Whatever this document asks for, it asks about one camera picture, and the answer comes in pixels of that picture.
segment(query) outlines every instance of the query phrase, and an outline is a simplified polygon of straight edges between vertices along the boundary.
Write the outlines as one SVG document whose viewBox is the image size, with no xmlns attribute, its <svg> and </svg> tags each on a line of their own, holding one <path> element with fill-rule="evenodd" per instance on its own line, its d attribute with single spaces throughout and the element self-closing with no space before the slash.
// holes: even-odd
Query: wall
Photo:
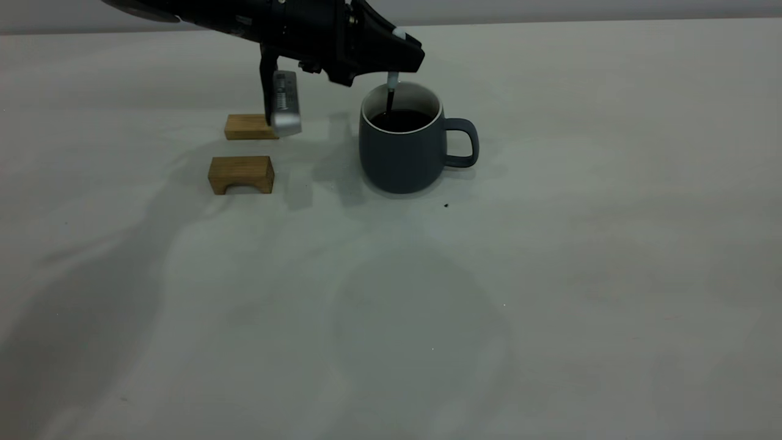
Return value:
<svg viewBox="0 0 782 440">
<path fill-rule="evenodd" d="M 371 0 L 395 23 L 779 16 L 780 0 Z M 7 0 L 0 33 L 182 29 L 128 16 L 99 0 Z"/>
</svg>

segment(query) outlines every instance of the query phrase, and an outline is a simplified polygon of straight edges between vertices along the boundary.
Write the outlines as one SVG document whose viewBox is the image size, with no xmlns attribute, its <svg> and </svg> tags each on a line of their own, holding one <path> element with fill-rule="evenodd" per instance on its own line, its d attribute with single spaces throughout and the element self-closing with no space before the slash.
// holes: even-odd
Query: mug handle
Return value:
<svg viewBox="0 0 782 440">
<path fill-rule="evenodd" d="M 448 156 L 446 157 L 445 165 L 447 167 L 454 168 L 470 168 L 472 165 L 475 165 L 475 162 L 478 161 L 478 155 L 481 151 L 481 142 L 478 140 L 478 129 L 475 128 L 475 125 L 466 119 L 460 119 L 456 117 L 445 120 L 445 129 L 448 132 L 465 132 L 470 136 L 470 142 L 472 142 L 471 156 Z"/>
</svg>

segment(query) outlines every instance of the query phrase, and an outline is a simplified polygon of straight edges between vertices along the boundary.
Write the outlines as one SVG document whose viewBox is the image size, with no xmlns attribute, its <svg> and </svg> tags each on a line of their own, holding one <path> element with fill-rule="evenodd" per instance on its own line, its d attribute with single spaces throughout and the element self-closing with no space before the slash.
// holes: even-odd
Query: rectangular wooden block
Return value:
<svg viewBox="0 0 782 440">
<path fill-rule="evenodd" d="M 263 114 L 229 114 L 225 123 L 225 138 L 229 141 L 280 139 L 266 123 L 266 115 Z"/>
</svg>

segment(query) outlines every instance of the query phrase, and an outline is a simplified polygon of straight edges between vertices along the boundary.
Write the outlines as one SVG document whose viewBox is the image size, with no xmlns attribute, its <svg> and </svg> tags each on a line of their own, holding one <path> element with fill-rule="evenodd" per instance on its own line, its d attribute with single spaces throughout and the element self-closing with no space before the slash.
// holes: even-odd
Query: white pipette tip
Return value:
<svg viewBox="0 0 782 440">
<path fill-rule="evenodd" d="M 407 38 L 407 32 L 401 27 L 397 27 L 393 30 L 392 34 L 396 35 L 403 40 Z M 399 84 L 399 72 L 389 72 L 389 90 L 396 90 L 396 86 Z"/>
</svg>

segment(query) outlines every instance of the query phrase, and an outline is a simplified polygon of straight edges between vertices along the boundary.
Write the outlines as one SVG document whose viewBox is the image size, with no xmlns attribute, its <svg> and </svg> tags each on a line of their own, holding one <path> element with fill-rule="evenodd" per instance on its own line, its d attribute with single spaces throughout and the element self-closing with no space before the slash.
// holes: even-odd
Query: wooden block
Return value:
<svg viewBox="0 0 782 440">
<path fill-rule="evenodd" d="M 280 139 L 266 123 L 263 114 L 229 114 L 225 123 L 225 138 L 229 141 L 247 139 Z"/>
<path fill-rule="evenodd" d="M 274 169 L 268 156 L 215 157 L 209 168 L 209 183 L 217 195 L 229 186 L 255 186 L 264 194 L 274 188 Z"/>
</svg>

